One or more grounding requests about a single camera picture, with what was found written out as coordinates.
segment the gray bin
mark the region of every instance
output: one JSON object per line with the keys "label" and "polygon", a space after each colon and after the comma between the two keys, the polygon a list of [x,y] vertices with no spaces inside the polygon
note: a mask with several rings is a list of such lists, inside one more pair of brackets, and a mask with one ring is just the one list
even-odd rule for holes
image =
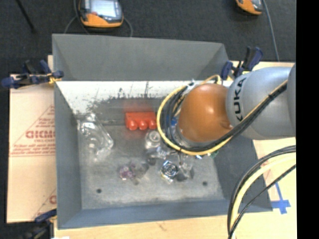
{"label": "gray bin", "polygon": [[[191,79],[219,73],[227,60],[219,43],[53,35],[54,69],[63,70],[55,86],[58,228],[80,228],[227,214],[241,174],[256,159],[242,136],[214,158],[194,163],[194,178],[168,184],[150,167],[138,185],[123,181],[119,166],[141,163],[146,131],[129,131],[125,112],[157,111],[161,100]],[[95,112],[115,140],[98,164],[86,160],[76,114]],[[257,180],[244,203],[265,187]],[[269,211],[267,194],[250,208]]]}

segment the blue clamp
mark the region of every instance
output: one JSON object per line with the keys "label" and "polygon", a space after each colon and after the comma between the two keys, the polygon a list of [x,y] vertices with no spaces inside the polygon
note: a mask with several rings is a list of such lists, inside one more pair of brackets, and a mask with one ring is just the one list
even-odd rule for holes
{"label": "blue clamp", "polygon": [[252,50],[248,46],[247,51],[246,51],[246,56],[245,56],[243,63],[241,64],[241,62],[239,62],[238,66],[236,68],[234,68],[234,67],[232,68],[234,77],[235,78],[239,77],[240,75],[243,74],[244,71],[251,72],[253,70],[253,68],[255,67],[255,65],[257,65],[260,62],[263,55],[264,54],[260,48],[255,47]]}
{"label": "blue clamp", "polygon": [[232,68],[233,68],[233,63],[227,60],[223,68],[221,69],[221,72],[219,75],[223,81],[227,80],[227,77],[230,74]]}
{"label": "blue clamp", "polygon": [[40,216],[36,217],[34,222],[35,223],[42,223],[42,222],[45,222],[48,219],[50,219],[50,218],[52,218],[52,217],[54,217],[56,215],[57,215],[57,211],[56,211],[56,209],[53,209],[51,211],[48,211],[48,212],[43,213]]}
{"label": "blue clamp", "polygon": [[52,72],[48,64],[44,61],[40,61],[40,70],[35,69],[29,60],[27,60],[22,66],[22,73],[15,77],[6,77],[1,80],[1,85],[4,88],[18,89],[20,87],[30,86],[34,84],[54,82],[61,79],[64,76],[63,71]]}

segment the red plastic block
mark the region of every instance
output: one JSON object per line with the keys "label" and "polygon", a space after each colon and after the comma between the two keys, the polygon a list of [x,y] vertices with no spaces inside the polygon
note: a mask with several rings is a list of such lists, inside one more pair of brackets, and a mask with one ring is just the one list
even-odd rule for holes
{"label": "red plastic block", "polygon": [[154,112],[125,113],[125,126],[129,130],[156,129],[156,115]]}

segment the clear plastic object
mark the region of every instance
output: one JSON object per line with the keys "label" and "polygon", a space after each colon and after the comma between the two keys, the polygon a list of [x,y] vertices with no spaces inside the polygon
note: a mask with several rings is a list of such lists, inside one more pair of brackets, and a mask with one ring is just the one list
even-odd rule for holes
{"label": "clear plastic object", "polygon": [[87,151],[90,155],[106,155],[114,146],[114,141],[96,118],[89,114],[78,120],[78,131],[86,140]]}

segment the device screen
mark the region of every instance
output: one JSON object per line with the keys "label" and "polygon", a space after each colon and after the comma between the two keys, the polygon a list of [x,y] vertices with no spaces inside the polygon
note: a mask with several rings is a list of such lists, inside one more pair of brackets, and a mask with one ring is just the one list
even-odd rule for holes
{"label": "device screen", "polygon": [[112,0],[91,0],[91,11],[99,15],[115,17],[115,3]]}

